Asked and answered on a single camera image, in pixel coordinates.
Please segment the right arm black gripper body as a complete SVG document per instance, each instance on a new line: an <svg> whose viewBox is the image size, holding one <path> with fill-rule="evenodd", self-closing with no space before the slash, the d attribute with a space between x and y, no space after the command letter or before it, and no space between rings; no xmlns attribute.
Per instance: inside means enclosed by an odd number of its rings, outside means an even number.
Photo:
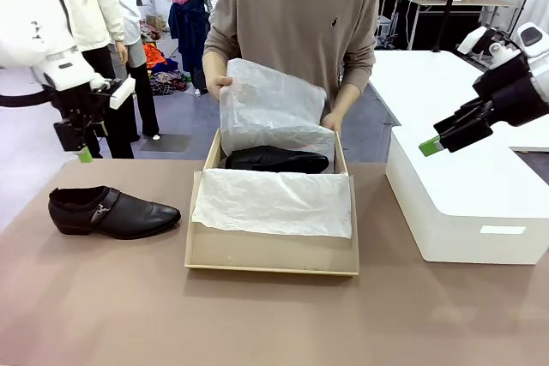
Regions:
<svg viewBox="0 0 549 366"><path fill-rule="evenodd" d="M525 56L515 56L495 69L488 69L473 88L491 107L485 116L489 126L503 122L518 127L548 114L548 104L535 86Z"/></svg>

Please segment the person's right hand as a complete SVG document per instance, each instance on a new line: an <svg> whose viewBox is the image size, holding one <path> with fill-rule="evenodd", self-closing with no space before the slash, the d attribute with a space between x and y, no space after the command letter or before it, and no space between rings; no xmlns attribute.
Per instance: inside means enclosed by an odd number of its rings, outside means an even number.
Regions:
<svg viewBox="0 0 549 366"><path fill-rule="evenodd" d="M208 92L217 100L220 100L220 91L223 87L231 86L233 82L232 77L217 75L212 79L207 80Z"/></svg>

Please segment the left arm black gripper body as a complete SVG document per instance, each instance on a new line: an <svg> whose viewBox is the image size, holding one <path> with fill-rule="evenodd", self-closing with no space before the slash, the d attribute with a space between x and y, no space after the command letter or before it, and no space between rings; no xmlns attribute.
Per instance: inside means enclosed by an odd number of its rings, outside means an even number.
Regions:
<svg viewBox="0 0 549 366"><path fill-rule="evenodd" d="M64 91L51 92L51 104L59 111L64 121L74 126L88 126L103 120L110 107L112 81L107 79L89 82Z"/></svg>

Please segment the person's left hand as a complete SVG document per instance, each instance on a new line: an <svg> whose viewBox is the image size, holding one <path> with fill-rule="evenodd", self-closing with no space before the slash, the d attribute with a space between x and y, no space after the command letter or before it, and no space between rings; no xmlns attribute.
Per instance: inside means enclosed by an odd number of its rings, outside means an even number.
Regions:
<svg viewBox="0 0 549 366"><path fill-rule="evenodd" d="M330 112L323 117L321 125L326 128L334 131L335 133L340 133L342 129L343 116L336 112Z"/></svg>

